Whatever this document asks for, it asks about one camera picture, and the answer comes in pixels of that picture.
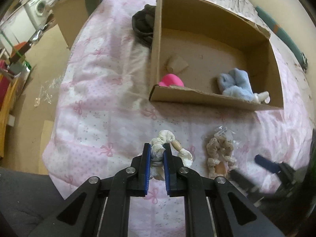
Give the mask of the large cardboard box on floor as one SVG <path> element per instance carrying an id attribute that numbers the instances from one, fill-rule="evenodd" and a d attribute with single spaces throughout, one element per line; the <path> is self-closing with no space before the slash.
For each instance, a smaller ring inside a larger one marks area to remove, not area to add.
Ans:
<path id="1" fill-rule="evenodd" d="M 68 49 L 71 49 L 88 19 L 85 0 L 59 0 L 52 10 Z"/>

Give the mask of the pink floral bed quilt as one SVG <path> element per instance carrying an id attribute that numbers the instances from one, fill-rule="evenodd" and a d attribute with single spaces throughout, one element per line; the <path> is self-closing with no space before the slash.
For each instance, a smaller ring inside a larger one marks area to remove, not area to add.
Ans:
<path id="1" fill-rule="evenodd" d="M 302 69 L 275 35 L 284 108 L 248 112 L 148 100 L 150 50 L 136 39 L 132 16 L 156 0 L 103 0 L 72 46 L 60 86 L 55 129 L 43 153 L 49 176 L 63 198 L 91 176 L 107 178 L 130 165 L 144 143 L 172 131 L 193 154 L 192 168 L 208 174 L 203 142 L 217 126 L 241 141 L 238 168 L 263 192 L 279 180 L 254 163 L 262 154 L 298 169 L 309 163 L 313 103 Z"/>

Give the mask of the brown cardboard tag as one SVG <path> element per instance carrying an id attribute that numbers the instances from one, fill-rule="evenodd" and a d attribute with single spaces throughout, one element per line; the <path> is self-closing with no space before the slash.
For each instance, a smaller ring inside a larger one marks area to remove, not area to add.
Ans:
<path id="1" fill-rule="evenodd" d="M 219 164 L 214 166 L 215 168 L 215 173 L 217 176 L 221 176 L 221 177 L 227 177 L 228 175 L 228 171 L 226 169 L 226 165 L 223 162 L 220 162 Z"/>

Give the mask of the white fluffy sock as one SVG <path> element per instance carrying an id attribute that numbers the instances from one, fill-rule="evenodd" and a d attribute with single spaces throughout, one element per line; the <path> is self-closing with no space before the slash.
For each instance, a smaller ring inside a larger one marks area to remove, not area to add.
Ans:
<path id="1" fill-rule="evenodd" d="M 253 94 L 253 102 L 260 104 L 268 104 L 271 101 L 268 91 Z"/>

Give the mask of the light blue fluffy sock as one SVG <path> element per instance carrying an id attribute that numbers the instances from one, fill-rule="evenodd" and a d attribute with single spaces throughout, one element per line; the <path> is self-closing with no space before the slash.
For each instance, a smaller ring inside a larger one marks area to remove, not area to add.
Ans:
<path id="1" fill-rule="evenodd" d="M 254 98 L 248 73 L 244 70 L 234 68 L 229 73 L 219 74 L 217 84 L 220 93 L 224 96 L 245 101 L 252 101 Z"/>

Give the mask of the teal pillow with orange stripe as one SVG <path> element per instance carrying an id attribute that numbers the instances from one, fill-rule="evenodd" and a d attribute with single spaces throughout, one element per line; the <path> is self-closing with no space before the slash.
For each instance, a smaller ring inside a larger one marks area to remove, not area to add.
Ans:
<path id="1" fill-rule="evenodd" d="M 298 60 L 300 67 L 302 68 L 303 72 L 306 73 L 308 70 L 308 59 L 305 54 L 299 49 L 299 47 L 295 44 L 292 38 L 285 32 L 285 30 L 280 27 L 277 22 L 261 7 L 255 7 L 258 16 L 264 21 L 264 23 L 276 34 L 292 51 L 295 55 L 296 59 Z"/>

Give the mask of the brown cardboard box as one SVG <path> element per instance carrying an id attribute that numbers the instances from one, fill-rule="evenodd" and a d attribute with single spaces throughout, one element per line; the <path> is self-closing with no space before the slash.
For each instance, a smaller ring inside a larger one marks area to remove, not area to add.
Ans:
<path id="1" fill-rule="evenodd" d="M 250 111 L 283 108 L 280 73 L 261 26 L 204 0 L 157 0 L 151 46 L 152 102 L 222 105 Z M 166 63 L 178 55 L 188 64 L 176 74 L 184 87 L 159 86 Z M 231 69 L 248 73 L 255 93 L 268 91 L 271 101 L 257 104 L 221 95 L 217 76 Z"/>

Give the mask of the grey striped cloth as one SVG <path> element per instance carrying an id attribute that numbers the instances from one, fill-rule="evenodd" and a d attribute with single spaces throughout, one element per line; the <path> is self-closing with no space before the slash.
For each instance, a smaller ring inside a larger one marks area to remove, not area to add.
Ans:
<path id="1" fill-rule="evenodd" d="M 146 4 L 132 16 L 132 29 L 140 43 L 151 48 L 155 23 L 156 6 Z"/>

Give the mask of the small brown cardboard piece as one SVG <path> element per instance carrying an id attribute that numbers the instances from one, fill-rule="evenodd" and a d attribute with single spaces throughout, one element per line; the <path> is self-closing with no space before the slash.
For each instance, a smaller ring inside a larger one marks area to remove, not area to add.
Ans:
<path id="1" fill-rule="evenodd" d="M 171 56 L 166 63 L 166 70 L 172 74 L 178 74 L 189 67 L 189 64 L 180 56 Z"/>

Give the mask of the cream white scrunchie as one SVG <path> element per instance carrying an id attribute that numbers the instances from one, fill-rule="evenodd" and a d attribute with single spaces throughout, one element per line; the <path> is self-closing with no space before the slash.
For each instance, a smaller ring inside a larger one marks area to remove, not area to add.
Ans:
<path id="1" fill-rule="evenodd" d="M 166 150 L 164 147 L 165 144 L 170 144 L 177 151 L 177 156 L 182 160 L 184 166 L 192 166 L 193 155 L 182 147 L 171 131 L 162 130 L 158 133 L 158 137 L 153 138 L 150 142 L 150 179 L 165 180 L 163 168 L 163 155 Z"/>

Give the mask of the beige dotted scrunchie in bag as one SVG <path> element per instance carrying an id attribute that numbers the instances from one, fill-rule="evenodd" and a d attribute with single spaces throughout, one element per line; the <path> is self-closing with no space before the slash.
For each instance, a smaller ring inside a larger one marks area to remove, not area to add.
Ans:
<path id="1" fill-rule="evenodd" d="M 231 170 L 237 168 L 237 159 L 235 153 L 240 145 L 240 139 L 237 134 L 225 127 L 217 127 L 211 134 L 208 142 L 206 143 L 207 153 L 207 168 L 208 177 L 215 179 L 217 176 L 214 166 L 223 162 L 226 165 L 228 175 Z"/>

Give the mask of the pink round soft object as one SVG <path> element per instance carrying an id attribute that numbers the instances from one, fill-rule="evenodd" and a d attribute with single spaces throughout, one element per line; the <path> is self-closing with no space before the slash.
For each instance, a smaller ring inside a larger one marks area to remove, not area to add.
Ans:
<path id="1" fill-rule="evenodd" d="M 175 74 L 166 74 L 161 81 L 159 82 L 159 86 L 162 87 L 170 87 L 170 86 L 179 86 L 184 87 L 184 83 L 182 80 L 176 76 Z"/>

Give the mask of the white washing machine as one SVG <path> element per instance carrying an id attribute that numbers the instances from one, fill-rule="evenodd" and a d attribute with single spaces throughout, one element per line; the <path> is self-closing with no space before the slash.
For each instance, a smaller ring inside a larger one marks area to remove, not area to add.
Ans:
<path id="1" fill-rule="evenodd" d="M 24 8 L 36 30 L 42 28 L 49 17 L 49 11 L 46 8 L 48 0 L 24 0 Z"/>

